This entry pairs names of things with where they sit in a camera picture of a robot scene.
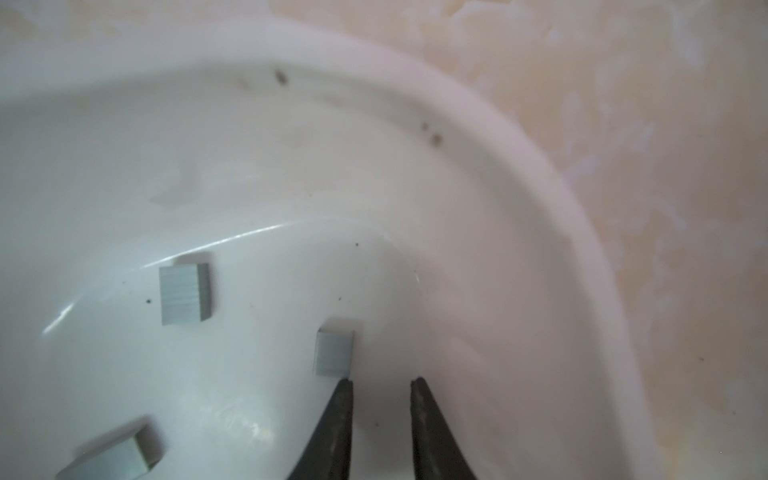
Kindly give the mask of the white plastic tray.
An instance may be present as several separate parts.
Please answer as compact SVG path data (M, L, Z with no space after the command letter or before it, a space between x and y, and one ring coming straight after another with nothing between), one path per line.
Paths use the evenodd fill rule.
M163 326L159 269L212 316ZM660 479L596 232L546 155L401 53L287 21L1 50L1 475L149 422L152 479L285 479L354 330L354 479L423 377L479 479Z

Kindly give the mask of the grey staple strip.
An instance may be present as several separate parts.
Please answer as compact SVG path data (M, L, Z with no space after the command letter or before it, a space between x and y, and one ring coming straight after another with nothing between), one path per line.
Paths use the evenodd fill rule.
M161 267L159 283L163 326L199 323L212 316L207 263Z
M160 462L164 443L149 422L121 427L94 441L55 474L60 480L142 479Z
M354 330L317 331L313 373L329 378L348 378L351 374L355 342Z

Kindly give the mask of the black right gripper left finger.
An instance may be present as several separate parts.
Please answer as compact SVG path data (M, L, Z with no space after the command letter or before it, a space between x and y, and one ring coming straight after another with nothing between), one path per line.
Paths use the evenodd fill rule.
M289 480L347 480L352 452L353 382L341 379Z

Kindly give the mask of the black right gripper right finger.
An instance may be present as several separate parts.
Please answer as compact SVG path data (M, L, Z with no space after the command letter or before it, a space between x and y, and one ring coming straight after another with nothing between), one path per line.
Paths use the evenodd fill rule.
M423 377L411 382L410 413L415 478L475 480Z

